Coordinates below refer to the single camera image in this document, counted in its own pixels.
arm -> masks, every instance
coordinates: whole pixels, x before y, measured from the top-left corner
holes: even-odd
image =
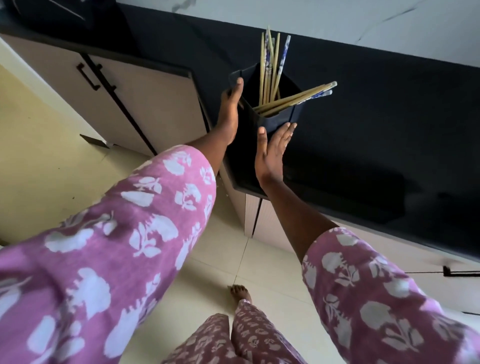
[[[145,162],[101,201],[0,252],[0,362],[115,363],[203,232],[237,126]]]
[[[282,156],[294,128],[284,125],[268,145],[259,129],[255,170],[340,355],[349,363],[477,363],[477,332],[445,317],[407,274],[283,183]]]

beige tile floor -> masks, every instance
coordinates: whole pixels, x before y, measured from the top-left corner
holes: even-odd
[[[0,67],[0,240],[16,243],[97,200],[145,156],[87,144],[62,115]],[[342,363],[301,281],[293,254],[248,239],[221,180],[212,216],[184,267],[122,364],[158,363],[215,313],[230,316],[227,286],[245,285],[309,363]]]

gray marble vein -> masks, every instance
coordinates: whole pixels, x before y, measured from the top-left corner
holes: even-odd
[[[363,31],[363,33],[361,34],[361,36],[357,39],[357,41],[355,42],[355,44],[358,44],[358,42],[360,42],[362,40],[362,38],[364,36],[367,35],[368,32],[370,32],[372,29],[374,29],[375,27],[379,26],[380,24],[383,24],[383,23],[386,23],[392,19],[395,19],[395,18],[398,18],[399,16],[402,16],[404,14],[407,14],[408,12],[412,12],[414,10],[416,10],[420,4],[422,4],[423,2],[425,2],[427,0],[419,0],[417,1],[415,4],[413,4],[412,6],[410,6],[408,9],[406,10],[403,10],[402,12],[399,12],[398,14],[395,14],[395,15],[392,15],[392,16],[389,16],[388,18],[386,19],[383,19],[381,22],[378,22],[376,24],[373,24],[373,25],[370,25],[367,29],[365,29]]]
[[[195,6],[197,3],[197,0],[185,0],[181,4],[175,4],[172,6],[172,12],[177,12],[178,10],[186,10],[191,6]]]

bare foot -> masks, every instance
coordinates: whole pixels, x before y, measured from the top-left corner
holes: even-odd
[[[240,302],[240,300],[248,300],[250,303],[252,303],[252,297],[248,293],[248,289],[246,289],[244,286],[234,284],[230,287],[230,293],[236,303]]]

hand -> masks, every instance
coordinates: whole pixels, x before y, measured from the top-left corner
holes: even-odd
[[[232,88],[230,96],[228,90],[222,93],[222,104],[218,113],[218,122],[216,128],[225,134],[228,145],[233,142],[239,125],[239,114],[237,104],[243,92],[243,78],[237,79],[237,84]]]
[[[282,157],[296,127],[296,123],[283,124],[269,143],[267,143],[265,128],[262,126],[258,128],[255,174],[262,188],[269,182],[283,181]]]

